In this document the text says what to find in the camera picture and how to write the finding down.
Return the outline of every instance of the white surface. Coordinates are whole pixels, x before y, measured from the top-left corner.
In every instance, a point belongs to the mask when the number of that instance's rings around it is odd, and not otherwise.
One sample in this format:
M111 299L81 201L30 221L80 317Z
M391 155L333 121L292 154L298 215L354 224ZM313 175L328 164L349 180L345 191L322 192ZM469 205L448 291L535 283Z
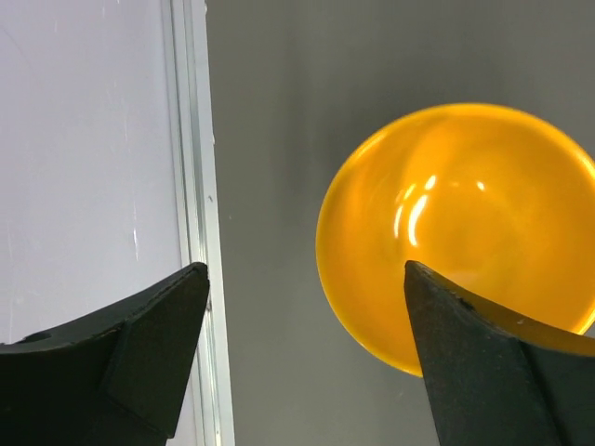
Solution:
M0 1L0 342L180 267L163 42L160 0Z

